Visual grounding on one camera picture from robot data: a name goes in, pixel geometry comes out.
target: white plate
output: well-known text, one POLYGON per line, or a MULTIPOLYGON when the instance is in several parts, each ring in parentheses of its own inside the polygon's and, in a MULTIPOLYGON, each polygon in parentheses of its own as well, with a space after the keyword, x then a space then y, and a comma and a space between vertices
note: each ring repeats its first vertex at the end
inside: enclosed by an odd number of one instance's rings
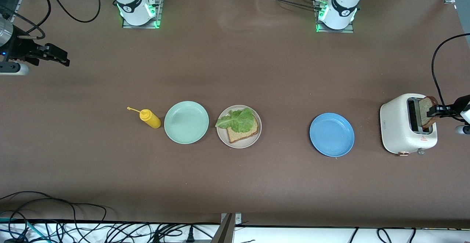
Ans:
MULTIPOLYGON (((218 117, 220 119, 222 116, 227 116, 229 111, 243 110, 245 108, 250 108, 250 107, 248 107, 246 105, 240 105, 240 104, 230 106, 229 108, 225 109, 220 114, 220 116, 218 116, 218 117)), ((225 145, 227 145, 231 148, 248 148, 249 146, 253 145, 258 140, 258 138, 260 138, 260 134, 261 134, 261 119, 260 119, 260 116, 254 110, 253 110, 253 116, 255 116, 255 119, 258 121, 258 133, 256 133, 256 135, 251 136, 249 138, 239 140, 235 143, 230 143, 230 141, 228 140, 227 129, 217 128, 218 137, 220 138, 220 140, 222 140, 223 143, 225 143, 225 145)))

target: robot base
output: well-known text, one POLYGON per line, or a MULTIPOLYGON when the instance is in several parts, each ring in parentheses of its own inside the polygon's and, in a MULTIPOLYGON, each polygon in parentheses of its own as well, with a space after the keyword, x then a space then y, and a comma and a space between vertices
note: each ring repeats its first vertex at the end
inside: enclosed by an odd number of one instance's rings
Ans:
MULTIPOLYGON (((321 1, 313 1, 314 7, 318 7, 321 9, 325 8, 325 4, 328 3, 328 0, 321 0, 321 1)), ((353 23, 350 22, 347 27, 344 29, 336 30, 329 28, 324 22, 319 20, 321 13, 324 11, 318 11, 315 9, 315 24, 316 24, 316 31, 317 32, 329 32, 329 33, 354 33, 353 23)))
POLYGON ((155 7, 150 8, 151 12, 155 12, 155 16, 151 18, 147 23, 134 26, 129 24, 124 18, 122 19, 122 28, 132 28, 132 29, 159 29, 160 22, 162 20, 163 12, 163 0, 155 0, 155 7))

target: blue plate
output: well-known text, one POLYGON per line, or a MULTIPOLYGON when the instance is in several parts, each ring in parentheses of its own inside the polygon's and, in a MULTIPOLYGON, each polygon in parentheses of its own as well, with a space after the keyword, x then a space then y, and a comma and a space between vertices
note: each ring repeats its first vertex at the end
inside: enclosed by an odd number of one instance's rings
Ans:
POLYGON ((183 101, 166 113, 164 127, 171 140, 179 144, 191 144, 205 135, 209 116, 197 102, 183 101))
POLYGON ((340 157, 353 147, 354 130, 344 117, 334 113, 324 113, 312 121, 310 140, 322 154, 340 157))

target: mounting plate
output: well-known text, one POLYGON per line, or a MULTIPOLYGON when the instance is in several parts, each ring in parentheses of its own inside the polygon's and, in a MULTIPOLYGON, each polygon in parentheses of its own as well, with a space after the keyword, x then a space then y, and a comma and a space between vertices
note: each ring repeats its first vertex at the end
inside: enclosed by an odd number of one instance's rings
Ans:
MULTIPOLYGON (((220 223, 224 220, 227 213, 222 213, 222 218, 220 219, 220 223)), ((242 213, 235 213, 235 225, 240 225, 242 223, 242 213)))

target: lettuce leaf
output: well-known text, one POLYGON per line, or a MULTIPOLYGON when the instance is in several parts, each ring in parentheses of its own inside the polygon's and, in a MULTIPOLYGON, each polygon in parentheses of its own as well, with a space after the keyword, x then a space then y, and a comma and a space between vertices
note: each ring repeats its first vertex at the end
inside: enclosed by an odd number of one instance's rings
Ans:
POLYGON ((215 124, 220 128, 232 128, 237 133, 248 132, 252 129, 255 123, 253 112, 250 108, 243 110, 230 111, 228 116, 221 117, 215 124))

